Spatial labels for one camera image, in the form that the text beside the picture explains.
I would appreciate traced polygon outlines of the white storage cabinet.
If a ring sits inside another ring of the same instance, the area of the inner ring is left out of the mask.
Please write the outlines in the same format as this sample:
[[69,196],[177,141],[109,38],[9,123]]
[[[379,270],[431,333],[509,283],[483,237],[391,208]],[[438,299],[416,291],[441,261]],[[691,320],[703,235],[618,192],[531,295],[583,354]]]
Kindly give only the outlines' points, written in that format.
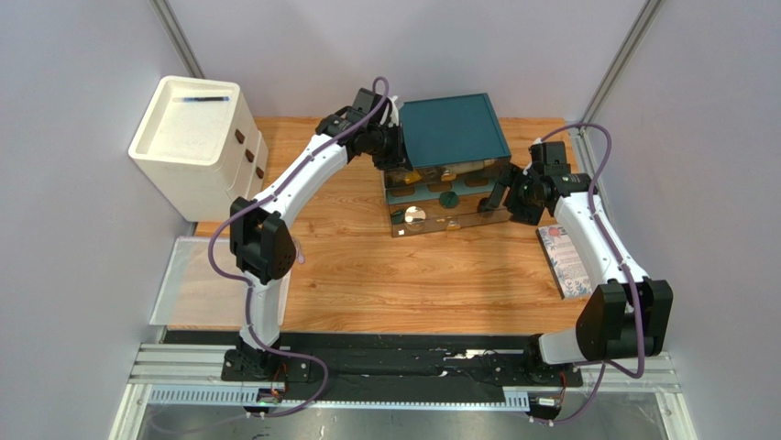
[[129,157],[188,222],[222,222],[263,187],[269,149],[240,86],[159,81]]

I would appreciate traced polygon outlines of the aluminium rail frame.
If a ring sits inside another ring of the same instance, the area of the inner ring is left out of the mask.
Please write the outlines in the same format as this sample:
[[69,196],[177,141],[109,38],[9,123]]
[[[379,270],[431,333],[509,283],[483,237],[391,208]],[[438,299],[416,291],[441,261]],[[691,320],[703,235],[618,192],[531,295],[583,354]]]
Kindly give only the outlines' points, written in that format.
[[481,386],[467,378],[434,376],[330,379],[327,397],[283,418],[254,417],[245,405],[259,385],[221,383],[212,355],[201,375],[177,376],[172,364],[153,378],[135,366],[111,429],[114,439],[693,439],[684,397],[671,369],[659,389],[587,371],[589,387],[570,391],[565,411],[585,414],[559,428],[526,413],[537,397],[522,387]]

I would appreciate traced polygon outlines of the dark green round compact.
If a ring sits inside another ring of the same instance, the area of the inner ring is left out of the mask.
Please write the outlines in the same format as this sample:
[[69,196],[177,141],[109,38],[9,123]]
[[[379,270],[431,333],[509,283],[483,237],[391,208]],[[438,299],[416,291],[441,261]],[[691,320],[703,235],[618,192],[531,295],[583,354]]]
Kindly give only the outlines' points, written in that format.
[[442,192],[438,197],[439,204],[445,209],[454,209],[460,203],[460,198],[456,192]]
[[393,225],[403,225],[405,222],[405,211],[397,210],[390,215],[390,221]]

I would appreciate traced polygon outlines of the gold rim powder jar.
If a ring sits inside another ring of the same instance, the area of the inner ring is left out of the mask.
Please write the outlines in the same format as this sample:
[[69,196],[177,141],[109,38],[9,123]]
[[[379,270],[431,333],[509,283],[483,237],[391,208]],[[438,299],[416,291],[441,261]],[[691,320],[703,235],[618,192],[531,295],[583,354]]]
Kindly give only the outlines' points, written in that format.
[[404,211],[403,224],[409,231],[422,231],[425,227],[427,214],[419,206],[410,206]]

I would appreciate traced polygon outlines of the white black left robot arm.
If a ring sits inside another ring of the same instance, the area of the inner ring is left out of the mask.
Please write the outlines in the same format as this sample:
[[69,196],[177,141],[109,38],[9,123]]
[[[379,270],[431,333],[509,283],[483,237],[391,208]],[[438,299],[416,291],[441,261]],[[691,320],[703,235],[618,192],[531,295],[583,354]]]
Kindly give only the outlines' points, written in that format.
[[247,285],[245,324],[236,348],[225,356],[234,370],[265,379],[281,363],[274,345],[299,256],[291,227],[301,210],[357,156],[369,155],[379,169],[407,164],[396,101],[360,89],[353,104],[319,122],[302,153],[274,183],[251,200],[233,201],[226,222],[229,247],[238,279]]

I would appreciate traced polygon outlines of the floral pink palette box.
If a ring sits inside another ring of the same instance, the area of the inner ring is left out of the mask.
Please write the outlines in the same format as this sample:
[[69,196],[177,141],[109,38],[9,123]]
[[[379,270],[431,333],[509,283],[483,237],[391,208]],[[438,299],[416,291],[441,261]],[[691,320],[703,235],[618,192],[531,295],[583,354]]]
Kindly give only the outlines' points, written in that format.
[[590,296],[589,276],[565,228],[561,225],[541,226],[537,228],[536,235],[561,298],[575,300]]

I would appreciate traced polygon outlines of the clear plastic zip pouch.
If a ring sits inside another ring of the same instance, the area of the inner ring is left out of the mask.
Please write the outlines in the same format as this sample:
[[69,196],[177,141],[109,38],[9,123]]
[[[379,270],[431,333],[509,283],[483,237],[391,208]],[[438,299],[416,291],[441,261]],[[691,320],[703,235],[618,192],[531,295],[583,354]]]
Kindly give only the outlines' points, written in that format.
[[172,330],[232,331],[246,323],[246,287],[222,277],[208,259],[207,237],[180,236],[170,254],[149,323]]

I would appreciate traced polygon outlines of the clear acrylic drawer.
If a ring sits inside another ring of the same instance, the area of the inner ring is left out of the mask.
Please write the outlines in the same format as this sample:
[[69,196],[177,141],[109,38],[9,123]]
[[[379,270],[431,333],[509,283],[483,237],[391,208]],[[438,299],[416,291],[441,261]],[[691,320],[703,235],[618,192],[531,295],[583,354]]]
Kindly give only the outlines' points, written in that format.
[[[443,192],[453,191],[460,198],[459,205],[454,209],[443,208],[438,197]],[[510,220],[507,209],[500,207],[496,211],[479,213],[478,205],[482,198],[490,195],[488,186],[468,187],[461,183],[412,185],[399,189],[387,189],[385,202],[390,219],[390,230],[393,237],[411,237],[443,231],[453,231],[475,226],[503,223]],[[393,225],[391,214],[397,210],[406,210],[410,206],[419,206],[427,214],[425,227],[422,231],[412,232],[404,225]]]
[[[428,166],[415,168],[413,170],[397,168],[382,172],[382,176],[386,189],[399,189],[417,184],[453,182],[468,179],[489,179],[498,176],[509,161],[508,158],[499,158]],[[407,171],[419,171],[422,174],[423,179],[412,185],[400,183],[400,177]]]

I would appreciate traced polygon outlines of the orange tube white cap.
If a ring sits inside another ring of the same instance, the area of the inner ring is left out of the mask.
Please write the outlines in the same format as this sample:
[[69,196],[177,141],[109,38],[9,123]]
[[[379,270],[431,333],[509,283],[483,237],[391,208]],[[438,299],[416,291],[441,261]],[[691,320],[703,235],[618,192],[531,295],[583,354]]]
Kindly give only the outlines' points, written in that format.
[[400,177],[400,183],[403,183],[404,185],[412,185],[415,184],[423,179],[422,174],[417,171],[407,171],[404,172]]

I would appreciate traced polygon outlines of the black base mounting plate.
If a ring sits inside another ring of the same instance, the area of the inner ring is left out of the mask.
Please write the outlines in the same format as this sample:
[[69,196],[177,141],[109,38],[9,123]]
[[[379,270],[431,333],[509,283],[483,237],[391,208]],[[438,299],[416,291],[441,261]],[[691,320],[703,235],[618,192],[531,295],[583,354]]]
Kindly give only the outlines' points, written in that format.
[[[580,372],[569,366],[545,367],[526,359],[521,349],[324,349],[311,354],[327,366],[330,380],[360,378],[465,378],[476,384],[580,388]],[[309,359],[256,359],[235,349],[225,353],[220,379],[233,382],[316,383],[322,367]]]

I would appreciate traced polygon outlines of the teal drawer organizer box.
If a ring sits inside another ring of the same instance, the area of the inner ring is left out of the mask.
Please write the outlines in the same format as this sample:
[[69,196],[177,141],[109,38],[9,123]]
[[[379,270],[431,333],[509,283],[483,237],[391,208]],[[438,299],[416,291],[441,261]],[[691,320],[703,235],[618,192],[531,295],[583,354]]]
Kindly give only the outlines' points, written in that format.
[[[487,93],[407,101],[399,112],[412,170],[476,160],[511,161],[511,149]],[[498,176],[429,184],[486,185],[491,191]]]

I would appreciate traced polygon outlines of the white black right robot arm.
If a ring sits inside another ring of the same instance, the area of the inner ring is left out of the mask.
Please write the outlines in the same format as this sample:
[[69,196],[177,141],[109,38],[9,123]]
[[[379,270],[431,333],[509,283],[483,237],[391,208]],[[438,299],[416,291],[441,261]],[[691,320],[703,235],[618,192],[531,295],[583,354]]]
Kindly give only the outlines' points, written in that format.
[[537,226],[544,213],[560,224],[584,265],[591,294],[576,323],[537,337],[547,365],[646,358],[663,348],[673,291],[630,255],[603,210],[593,179],[575,173],[561,142],[537,141],[525,168],[508,164],[481,213],[505,209],[516,223]]

